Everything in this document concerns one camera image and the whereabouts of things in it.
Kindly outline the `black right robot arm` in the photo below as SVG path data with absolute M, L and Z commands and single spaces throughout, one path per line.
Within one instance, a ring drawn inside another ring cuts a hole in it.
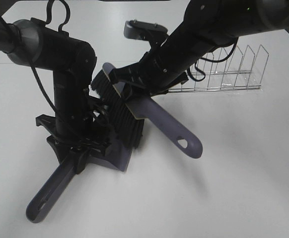
M 127 21 L 125 37 L 148 41 L 151 49 L 139 62 L 112 70 L 109 80 L 125 84 L 125 99 L 161 94 L 186 82 L 186 71 L 205 54 L 234 45 L 241 36 L 288 26 L 289 0 L 192 0 L 171 34 L 159 24 Z

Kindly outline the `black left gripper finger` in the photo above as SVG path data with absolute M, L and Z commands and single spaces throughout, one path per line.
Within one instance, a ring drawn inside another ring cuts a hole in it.
M 90 151 L 83 149 L 72 150 L 72 157 L 74 160 L 74 172 L 76 175 L 81 174 L 86 165 L 89 163 Z
M 55 152 L 59 164 L 66 163 L 67 165 L 72 165 L 70 146 L 60 143 L 51 135 L 48 136 L 46 140 Z

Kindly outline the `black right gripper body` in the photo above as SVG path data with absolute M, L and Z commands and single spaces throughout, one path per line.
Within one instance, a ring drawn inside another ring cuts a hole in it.
M 124 67 L 124 78 L 135 87 L 157 95 L 186 83 L 186 71 L 191 65 L 191 47 L 160 47 L 145 53 L 139 62 Z

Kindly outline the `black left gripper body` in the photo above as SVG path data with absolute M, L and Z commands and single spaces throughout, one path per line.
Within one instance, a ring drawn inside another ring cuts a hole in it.
M 109 103 L 93 96 L 69 99 L 56 97 L 55 116 L 42 114 L 36 125 L 44 127 L 57 141 L 71 150 L 89 150 L 92 155 L 106 156 L 112 149 L 109 139 Z

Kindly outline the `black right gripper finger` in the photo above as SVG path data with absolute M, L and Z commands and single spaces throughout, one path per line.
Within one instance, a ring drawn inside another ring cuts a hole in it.
M 122 68 L 114 68 L 109 73 L 111 83 L 134 83 L 138 76 L 139 64 L 134 63 Z
M 124 81 L 123 99 L 124 101 L 131 100 L 138 95 L 146 94 L 148 86 L 141 81 Z

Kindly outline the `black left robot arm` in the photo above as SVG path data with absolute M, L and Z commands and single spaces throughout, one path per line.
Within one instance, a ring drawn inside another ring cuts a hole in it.
M 55 115 L 40 115 L 36 124 L 49 131 L 59 162 L 72 159 L 79 174 L 92 156 L 107 154 L 108 103 L 89 94 L 97 57 L 88 42 L 47 28 L 39 19 L 22 19 L 0 22 L 0 51 L 14 64 L 53 73 Z

